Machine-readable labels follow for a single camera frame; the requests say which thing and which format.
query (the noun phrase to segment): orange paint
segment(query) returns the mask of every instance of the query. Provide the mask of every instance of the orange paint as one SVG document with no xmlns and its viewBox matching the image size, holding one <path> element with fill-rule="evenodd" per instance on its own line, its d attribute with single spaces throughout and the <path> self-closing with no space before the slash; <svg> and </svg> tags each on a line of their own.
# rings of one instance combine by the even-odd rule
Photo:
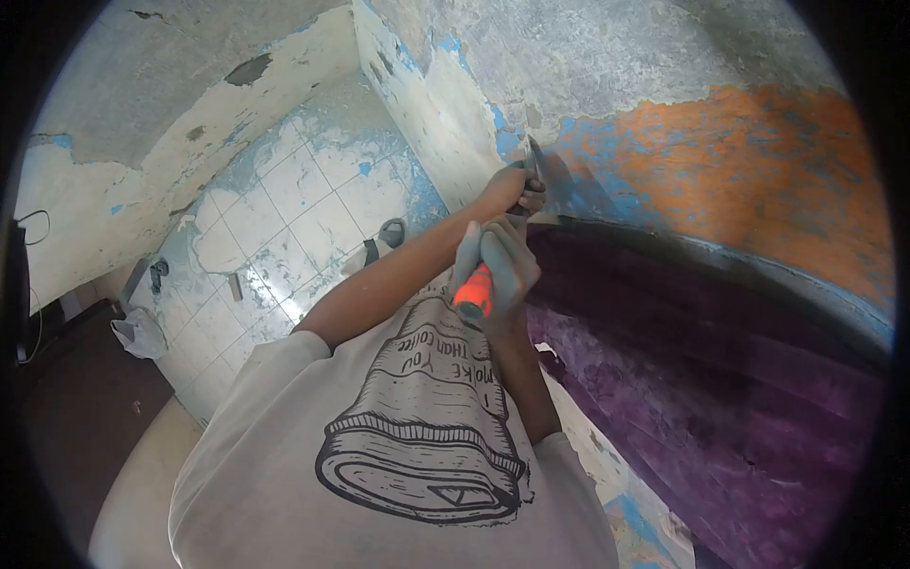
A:
<svg viewBox="0 0 910 569">
<path fill-rule="evenodd" d="M 645 225 L 776 259 L 893 315 L 885 195 L 859 116 L 843 96 L 713 87 L 704 100 L 642 102 L 585 120 L 551 147 L 576 184 L 609 172 L 641 197 L 636 211 Z M 610 201 L 615 186 L 596 188 Z"/>
</svg>

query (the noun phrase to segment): person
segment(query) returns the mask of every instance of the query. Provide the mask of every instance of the person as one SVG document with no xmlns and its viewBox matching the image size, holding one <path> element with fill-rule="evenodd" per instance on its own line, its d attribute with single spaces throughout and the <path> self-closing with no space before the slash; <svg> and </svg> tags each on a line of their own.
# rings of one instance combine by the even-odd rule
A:
<svg viewBox="0 0 910 569">
<path fill-rule="evenodd" d="M 500 170 L 253 350 L 177 477 L 183 569 L 618 566 L 527 333 L 540 269 L 504 214 L 543 190 Z M 468 322 L 452 293 L 480 260 L 492 310 Z"/>
</svg>

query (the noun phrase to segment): peeling paint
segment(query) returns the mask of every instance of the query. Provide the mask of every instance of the peeling paint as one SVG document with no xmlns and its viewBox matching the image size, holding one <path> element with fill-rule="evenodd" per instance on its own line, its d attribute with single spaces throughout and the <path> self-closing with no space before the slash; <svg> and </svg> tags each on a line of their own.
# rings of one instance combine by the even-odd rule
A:
<svg viewBox="0 0 910 569">
<path fill-rule="evenodd" d="M 262 77 L 263 72 L 271 62 L 272 58 L 268 53 L 254 57 L 235 67 L 234 70 L 225 77 L 225 81 L 234 86 L 252 85 L 253 81 Z"/>
<path fill-rule="evenodd" d="M 29 249 L 31 281 L 43 303 L 155 251 L 179 222 L 179 212 L 196 199 L 197 188 L 310 97 L 311 85 L 358 67 L 347 6 L 328 10 L 275 45 L 258 79 L 242 87 L 227 81 L 211 86 L 168 127 L 141 168 L 113 161 L 80 164 L 73 154 L 81 139 L 63 133 L 33 137 L 39 144 L 25 152 L 16 215 L 44 208 L 54 221 L 47 239 Z M 296 65 L 304 52 L 312 63 Z"/>
<path fill-rule="evenodd" d="M 401 38 L 366 5 L 356 1 L 354 13 L 364 68 L 376 51 L 400 46 L 405 52 Z M 397 17 L 413 25 L 404 16 L 414 14 Z M 565 86 L 554 84 L 560 75 L 548 67 L 522 82 L 489 54 L 490 68 L 466 68 L 452 33 L 434 42 L 439 34 L 428 28 L 420 37 L 430 41 L 426 73 L 406 72 L 401 58 L 392 61 L 394 80 L 374 85 L 449 209 L 480 190 L 474 181 L 480 176 L 466 179 L 470 172 L 488 178 L 522 158 L 530 133 L 544 145 L 549 211 L 703 239 L 731 258 L 754 255 L 775 271 L 802 275 L 802 283 L 789 279 L 787 286 L 813 302 L 828 298 L 835 317 L 863 336 L 890 342 L 895 273 L 884 194 L 855 110 L 836 89 L 743 87 L 739 78 L 735 85 L 700 87 L 691 100 L 641 101 L 600 117 L 579 111 L 602 101 L 580 102 L 572 114 L 557 116 L 551 104 Z M 491 92 L 499 95 L 490 97 L 479 83 L 484 77 L 489 83 L 494 72 Z M 553 107 L 565 108 L 578 95 Z M 479 166 L 465 168 L 464 155 Z M 845 299 L 855 310 L 834 308 Z"/>
</svg>

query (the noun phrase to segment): plastic bag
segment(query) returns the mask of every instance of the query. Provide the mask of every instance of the plastic bag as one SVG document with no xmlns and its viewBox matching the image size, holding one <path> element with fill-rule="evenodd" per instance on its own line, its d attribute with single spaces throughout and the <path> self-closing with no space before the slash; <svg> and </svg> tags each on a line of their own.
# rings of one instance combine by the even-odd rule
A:
<svg viewBox="0 0 910 569">
<path fill-rule="evenodd" d="M 137 358 L 157 360 L 167 351 L 164 332 L 142 309 L 132 310 L 125 320 L 111 320 L 111 330 L 124 349 Z"/>
</svg>

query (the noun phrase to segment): white t-shirt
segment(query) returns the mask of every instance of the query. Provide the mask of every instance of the white t-shirt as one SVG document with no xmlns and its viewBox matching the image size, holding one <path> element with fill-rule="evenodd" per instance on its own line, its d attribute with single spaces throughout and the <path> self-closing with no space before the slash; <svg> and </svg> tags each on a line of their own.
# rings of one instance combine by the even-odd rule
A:
<svg viewBox="0 0 910 569">
<path fill-rule="evenodd" d="M 531 447 L 445 277 L 334 356 L 306 331 L 253 350 L 177 477 L 184 569 L 618 566 L 578 455 Z"/>
</svg>

